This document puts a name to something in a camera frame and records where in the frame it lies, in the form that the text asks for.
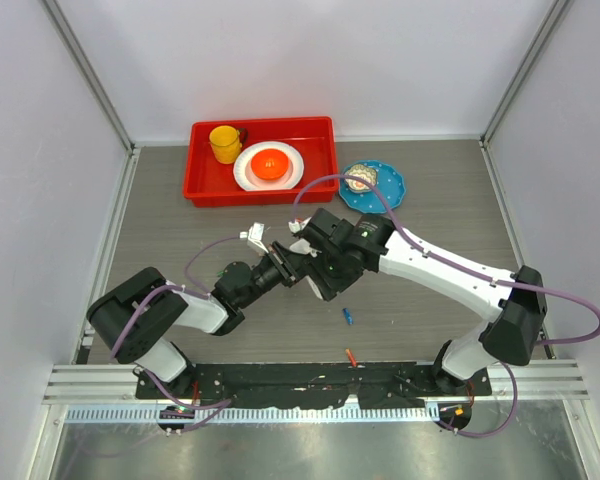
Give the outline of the red orange AAA battery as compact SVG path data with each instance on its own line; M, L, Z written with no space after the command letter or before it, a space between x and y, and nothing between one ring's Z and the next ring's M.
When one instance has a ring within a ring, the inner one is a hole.
M356 358L355 358L352 350L349 349L349 348L346 348L345 349L345 354L346 354L346 356L347 356L347 358L348 358L351 366L354 367L354 368L357 368L358 362L357 362L357 360L356 360Z

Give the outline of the white red remote control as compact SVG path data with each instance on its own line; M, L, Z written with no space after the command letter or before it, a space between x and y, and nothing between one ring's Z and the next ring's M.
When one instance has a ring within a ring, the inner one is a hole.
M305 239L299 239L289 246L289 250L300 255L312 255L313 248Z

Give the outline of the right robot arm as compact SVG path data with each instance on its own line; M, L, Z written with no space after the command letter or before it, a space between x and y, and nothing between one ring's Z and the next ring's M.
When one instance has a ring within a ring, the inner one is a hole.
M351 224L320 208L304 221L290 222L289 229L314 263L308 273L321 297L372 271L418 283L480 317L472 331L441 347L430 374L435 391L459 394L475 373L496 362L529 363L547 310L537 270L480 265L414 237L378 214L364 214Z

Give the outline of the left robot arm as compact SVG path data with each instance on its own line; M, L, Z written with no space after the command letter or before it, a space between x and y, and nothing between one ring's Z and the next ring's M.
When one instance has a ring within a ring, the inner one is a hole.
M206 294L147 267L95 301L86 319L115 361L142 367L142 381L156 378L167 396L180 399L192 389L194 366L165 338L166 332L174 326L216 336L232 332L244 320L246 307L278 285L290 287L301 280L310 257L274 242L255 266L228 264Z

